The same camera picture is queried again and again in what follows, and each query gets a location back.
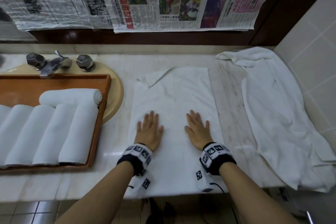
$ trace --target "faucet handle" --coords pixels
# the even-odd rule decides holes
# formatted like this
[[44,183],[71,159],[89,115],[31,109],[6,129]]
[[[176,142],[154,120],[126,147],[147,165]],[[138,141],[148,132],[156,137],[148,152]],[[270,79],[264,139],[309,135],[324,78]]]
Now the faucet handle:
[[47,64],[46,59],[42,55],[36,54],[34,52],[29,53],[26,56],[26,60],[28,65],[35,67],[35,69],[39,71],[42,70]]
[[79,55],[76,64],[82,69],[84,72],[91,72],[95,69],[95,63],[89,55]]

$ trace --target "marble countertop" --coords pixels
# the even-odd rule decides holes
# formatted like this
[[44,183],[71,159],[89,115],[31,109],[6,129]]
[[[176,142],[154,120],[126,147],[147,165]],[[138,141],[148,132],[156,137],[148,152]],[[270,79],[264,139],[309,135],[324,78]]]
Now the marble countertop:
[[[26,56],[23,54],[2,54],[2,57],[0,72],[26,62]],[[233,152],[238,166],[260,187],[284,186],[257,153],[257,144],[242,98],[241,82],[246,74],[242,68],[231,61],[216,60],[214,55],[100,54],[91,57],[114,70],[125,88],[122,107],[102,127],[93,168],[90,171],[75,173],[0,175],[0,202],[68,200],[83,197],[115,167],[120,154],[127,146],[135,78],[172,66],[209,69],[224,142]]]

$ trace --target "wooden tray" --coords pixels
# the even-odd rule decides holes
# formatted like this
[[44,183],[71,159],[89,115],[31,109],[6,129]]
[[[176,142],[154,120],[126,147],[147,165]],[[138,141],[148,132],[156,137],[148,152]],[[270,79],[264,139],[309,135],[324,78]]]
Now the wooden tray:
[[103,116],[110,85],[111,77],[109,74],[54,74],[52,79],[41,79],[39,75],[0,75],[0,105],[6,105],[9,107],[13,107],[18,104],[37,106],[40,104],[40,95],[47,90],[89,88],[98,89],[103,95],[103,99],[99,105],[98,117],[94,127],[91,147],[86,164],[8,167],[6,169],[0,169],[0,174],[30,171],[74,171],[91,167],[95,161],[99,133],[103,124]]

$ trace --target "white towel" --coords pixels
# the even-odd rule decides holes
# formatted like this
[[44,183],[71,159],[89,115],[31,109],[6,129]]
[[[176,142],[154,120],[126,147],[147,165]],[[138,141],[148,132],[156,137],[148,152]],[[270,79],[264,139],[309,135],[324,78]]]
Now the white towel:
[[55,108],[38,105],[33,108],[14,147],[9,152],[5,165],[32,165],[33,158],[47,128]]
[[39,100],[41,105],[56,107],[59,104],[92,103],[99,105],[102,99],[102,94],[97,89],[66,89],[46,91],[40,95]]
[[65,139],[68,136],[71,122],[77,105],[60,104],[42,136],[33,159],[33,165],[56,165]]
[[98,108],[95,105],[89,103],[78,105],[69,134],[59,153],[59,162],[86,163],[97,115]]
[[241,87],[258,153],[292,188],[328,192],[336,183],[336,157],[309,120],[287,66],[260,47],[223,52],[216,58],[231,59],[248,72]]
[[5,106],[5,105],[0,105],[0,126],[2,125],[2,123],[7,118],[11,109],[12,109],[11,107],[8,107],[8,106]]
[[[193,167],[199,163],[201,151],[191,144],[184,131],[188,124],[186,114],[191,109],[201,114],[204,124],[210,121],[213,140],[223,144],[207,68],[177,67],[149,73],[136,80],[128,144],[134,142],[137,122],[144,119],[145,113],[154,110],[160,115],[160,125],[164,125],[161,144],[148,166],[148,171],[158,180],[147,189],[144,197],[169,196],[172,191],[175,195],[199,191]],[[224,187],[220,177],[214,180]]]
[[15,105],[0,126],[0,167],[4,167],[5,160],[32,110],[31,106]]

